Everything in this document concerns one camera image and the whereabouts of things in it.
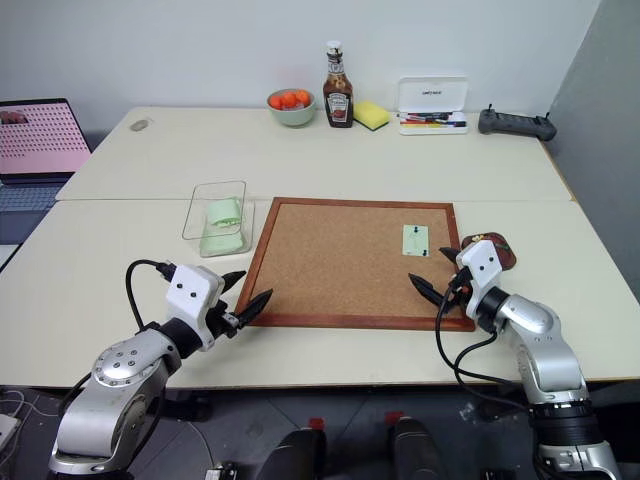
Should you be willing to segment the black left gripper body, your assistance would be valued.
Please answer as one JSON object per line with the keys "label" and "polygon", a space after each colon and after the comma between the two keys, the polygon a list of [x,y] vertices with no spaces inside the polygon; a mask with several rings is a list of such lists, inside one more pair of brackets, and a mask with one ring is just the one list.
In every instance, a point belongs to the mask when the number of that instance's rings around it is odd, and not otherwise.
{"label": "black left gripper body", "polygon": [[207,328],[214,340],[221,336],[234,338],[238,332],[239,320],[227,311],[228,304],[218,300],[207,312]]}

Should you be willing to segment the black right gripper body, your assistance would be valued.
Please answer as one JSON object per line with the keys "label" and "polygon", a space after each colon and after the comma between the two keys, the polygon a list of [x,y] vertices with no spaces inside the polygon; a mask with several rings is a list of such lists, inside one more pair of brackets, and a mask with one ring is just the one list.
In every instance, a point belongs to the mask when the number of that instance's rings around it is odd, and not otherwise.
{"label": "black right gripper body", "polygon": [[443,314],[447,314],[452,308],[465,305],[471,297],[472,274],[468,267],[463,267],[450,280],[448,288],[443,296]]}

